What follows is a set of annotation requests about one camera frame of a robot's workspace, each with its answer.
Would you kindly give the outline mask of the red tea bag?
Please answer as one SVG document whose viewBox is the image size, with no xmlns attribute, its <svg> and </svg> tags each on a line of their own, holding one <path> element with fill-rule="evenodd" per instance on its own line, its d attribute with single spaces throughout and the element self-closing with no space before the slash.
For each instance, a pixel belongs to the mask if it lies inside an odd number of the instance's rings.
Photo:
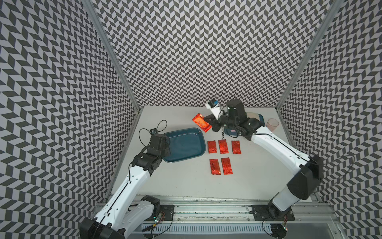
<svg viewBox="0 0 382 239">
<path fill-rule="evenodd" d="M 218 144 L 219 144 L 219 151 L 221 154 L 229 153 L 227 141 L 225 139 L 218 140 Z"/>
<path fill-rule="evenodd" d="M 212 175 L 221 175 L 218 159 L 210 159 L 210 170 Z"/>
<path fill-rule="evenodd" d="M 233 140 L 231 142 L 232 145 L 232 152 L 233 154 L 241 154 L 241 148 L 240 148 L 240 141 L 239 140 Z"/>
<path fill-rule="evenodd" d="M 198 126 L 201 128 L 202 131 L 204 132 L 208 132 L 212 126 L 207 123 L 203 117 L 203 115 L 201 115 L 200 113 L 198 113 L 193 119 L 192 121 Z"/>
<path fill-rule="evenodd" d="M 233 174 L 230 158 L 228 158 L 228 157 L 227 158 L 222 158 L 221 159 L 221 164 L 222 164 L 223 174 L 224 175 L 232 175 Z"/>
<path fill-rule="evenodd" d="M 209 154 L 217 153 L 217 146 L 215 140 L 208 141 L 208 152 Z"/>
</svg>

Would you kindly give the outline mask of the teal storage box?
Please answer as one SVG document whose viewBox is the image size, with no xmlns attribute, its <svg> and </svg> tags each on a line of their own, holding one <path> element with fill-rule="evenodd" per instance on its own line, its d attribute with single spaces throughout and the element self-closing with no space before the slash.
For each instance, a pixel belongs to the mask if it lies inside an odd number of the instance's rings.
<svg viewBox="0 0 382 239">
<path fill-rule="evenodd" d="M 186 128 L 164 133 L 170 139 L 170 155 L 164 161 L 175 163 L 202 156 L 206 152 L 206 142 L 198 128 Z"/>
</svg>

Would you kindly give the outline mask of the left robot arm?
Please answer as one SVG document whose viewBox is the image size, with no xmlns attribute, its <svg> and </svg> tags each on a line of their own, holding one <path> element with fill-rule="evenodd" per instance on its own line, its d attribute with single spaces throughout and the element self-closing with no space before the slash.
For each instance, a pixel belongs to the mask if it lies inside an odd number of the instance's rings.
<svg viewBox="0 0 382 239">
<path fill-rule="evenodd" d="M 153 134 L 149 145 L 136 155 L 128 175 L 116 193 L 93 219 L 80 224 L 82 239 L 126 239 L 145 220 L 160 213 L 160 200 L 146 195 L 139 204 L 129 209 L 140 188 L 152 176 L 162 159 L 169 156 L 170 139 L 164 134 Z"/>
</svg>

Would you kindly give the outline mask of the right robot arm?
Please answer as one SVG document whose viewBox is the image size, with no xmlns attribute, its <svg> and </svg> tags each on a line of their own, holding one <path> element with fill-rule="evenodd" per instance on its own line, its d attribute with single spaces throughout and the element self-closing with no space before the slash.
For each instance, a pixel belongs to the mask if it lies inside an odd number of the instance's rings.
<svg viewBox="0 0 382 239">
<path fill-rule="evenodd" d="M 211 114 L 204 120 L 211 125 L 214 132 L 221 128 L 234 130 L 237 136 L 264 148 L 293 174 L 284 189 L 267 204 L 271 218 L 276 219 L 287 214 L 293 204 L 308 199 L 322 182 L 323 159 L 297 150 L 276 136 L 263 122 L 248 117 L 240 100 L 228 101 L 224 110 L 216 99 L 212 99 L 206 103 L 206 108 Z"/>
</svg>

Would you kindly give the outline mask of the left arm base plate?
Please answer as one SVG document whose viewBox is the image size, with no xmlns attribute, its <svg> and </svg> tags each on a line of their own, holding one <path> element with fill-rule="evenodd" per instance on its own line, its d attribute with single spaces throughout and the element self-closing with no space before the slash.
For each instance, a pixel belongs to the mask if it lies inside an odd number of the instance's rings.
<svg viewBox="0 0 382 239">
<path fill-rule="evenodd" d="M 146 221 L 153 221 L 156 223 L 163 221 L 172 221 L 174 217 L 174 205 L 160 205 L 159 208 L 154 208 L 153 214 Z"/>
</svg>

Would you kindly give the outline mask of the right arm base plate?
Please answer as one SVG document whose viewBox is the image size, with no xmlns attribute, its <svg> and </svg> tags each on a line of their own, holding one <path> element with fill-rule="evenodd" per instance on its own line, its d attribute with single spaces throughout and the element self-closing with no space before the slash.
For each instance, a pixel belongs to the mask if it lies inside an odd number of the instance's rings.
<svg viewBox="0 0 382 239">
<path fill-rule="evenodd" d="M 295 216 L 291 207 L 285 211 L 280 211 L 273 205 L 251 205 L 250 212 L 253 214 L 255 221 L 277 221 L 277 222 L 293 222 Z"/>
</svg>

